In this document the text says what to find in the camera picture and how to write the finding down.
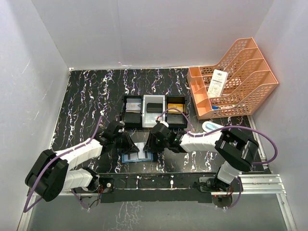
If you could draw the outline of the blue leather card holder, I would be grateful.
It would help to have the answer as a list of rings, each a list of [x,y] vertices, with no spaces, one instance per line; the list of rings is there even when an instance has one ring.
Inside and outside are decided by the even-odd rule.
[[[122,157],[121,157],[122,163],[153,161],[154,159],[153,153],[143,150],[143,148],[146,145],[146,142],[138,142],[138,143],[135,143],[135,145],[137,146],[139,151],[135,153],[130,153],[130,154],[122,154]]]

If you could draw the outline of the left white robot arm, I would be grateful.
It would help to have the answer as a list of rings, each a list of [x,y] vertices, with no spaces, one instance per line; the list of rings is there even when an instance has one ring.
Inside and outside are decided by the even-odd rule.
[[[42,151],[26,176],[25,184],[46,202],[55,199],[62,191],[94,187],[97,173],[87,168],[75,168],[110,148],[117,148],[125,154],[137,153],[139,148],[124,125],[124,122],[111,121],[107,128],[96,126],[90,138],[71,148]]]

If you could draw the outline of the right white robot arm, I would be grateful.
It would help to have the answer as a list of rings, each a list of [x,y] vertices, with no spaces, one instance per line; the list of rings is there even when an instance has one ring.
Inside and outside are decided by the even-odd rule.
[[[174,132],[163,121],[150,130],[143,150],[152,153],[160,153],[165,149],[174,153],[218,153],[225,162],[213,179],[199,182],[198,185],[205,190],[227,191],[235,178],[252,169],[259,149],[258,142],[247,136],[243,129],[241,126],[227,126],[208,133]]]

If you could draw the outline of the orange mesh file organizer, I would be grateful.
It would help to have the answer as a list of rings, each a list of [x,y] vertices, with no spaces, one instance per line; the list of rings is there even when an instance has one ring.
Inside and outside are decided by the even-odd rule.
[[[208,93],[215,70],[228,73],[220,97]],[[215,65],[189,67],[187,81],[199,120],[252,115],[279,84],[253,38],[236,40]]]

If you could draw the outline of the packaged nail clipper blister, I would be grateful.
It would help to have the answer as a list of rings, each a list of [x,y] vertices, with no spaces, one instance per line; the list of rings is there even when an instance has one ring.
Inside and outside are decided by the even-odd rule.
[[[203,129],[204,132],[211,132],[213,130],[216,130],[216,129],[222,128],[222,127],[223,127],[222,125],[216,124],[216,123],[211,122],[211,121],[205,121],[202,124],[202,129]]]

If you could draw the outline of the three-compartment black white tray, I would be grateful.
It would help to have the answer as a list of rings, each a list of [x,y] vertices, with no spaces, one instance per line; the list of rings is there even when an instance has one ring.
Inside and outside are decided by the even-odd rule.
[[[187,128],[185,96],[126,95],[122,100],[122,120],[127,128],[152,128],[160,116],[170,128]]]

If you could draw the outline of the patterned white card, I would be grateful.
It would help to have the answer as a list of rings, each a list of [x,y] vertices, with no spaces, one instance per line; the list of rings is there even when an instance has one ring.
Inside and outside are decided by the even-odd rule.
[[[139,113],[141,111],[141,102],[127,102],[126,112]]]

